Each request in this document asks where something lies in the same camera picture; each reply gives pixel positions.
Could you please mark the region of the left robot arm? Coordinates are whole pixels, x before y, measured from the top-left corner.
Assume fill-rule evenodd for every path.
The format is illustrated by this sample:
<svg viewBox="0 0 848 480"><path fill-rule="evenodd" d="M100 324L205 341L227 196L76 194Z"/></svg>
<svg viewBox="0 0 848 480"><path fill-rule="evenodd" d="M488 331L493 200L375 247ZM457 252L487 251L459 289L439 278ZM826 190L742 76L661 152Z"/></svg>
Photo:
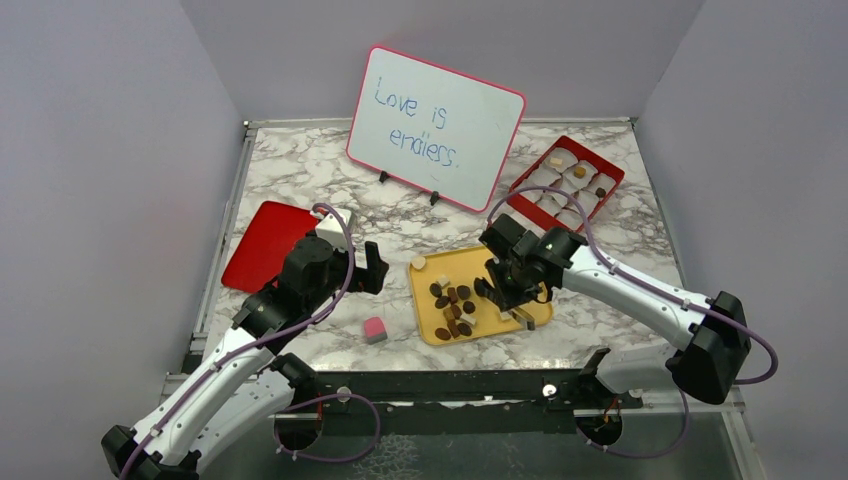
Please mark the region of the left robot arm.
<svg viewBox="0 0 848 480"><path fill-rule="evenodd" d="M389 265L377 243L364 244L366 264L307 235L278 275L249 296L232 327L160 406L134 426L113 426L101 447L119 479L197 479L262 419L313 401L315 372L284 351L307 326L325 319L347 293L377 295Z"/></svg>

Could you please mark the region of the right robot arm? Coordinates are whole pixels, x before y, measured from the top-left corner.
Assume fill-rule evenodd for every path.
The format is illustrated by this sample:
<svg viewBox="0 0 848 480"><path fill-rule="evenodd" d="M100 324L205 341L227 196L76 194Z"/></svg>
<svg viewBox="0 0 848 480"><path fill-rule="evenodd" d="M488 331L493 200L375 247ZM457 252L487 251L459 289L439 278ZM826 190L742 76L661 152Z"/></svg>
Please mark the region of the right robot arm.
<svg viewBox="0 0 848 480"><path fill-rule="evenodd" d="M614 259L589 240L554 227L543 236L506 214L483 230L492 254L489 280L476 289L506 312L556 289L589 296L663 338L661 345L597 350L577 380L579 398L600 407L616 394L674 389L707 404L723 403L751 349L740 300L710 300L658 281Z"/></svg>

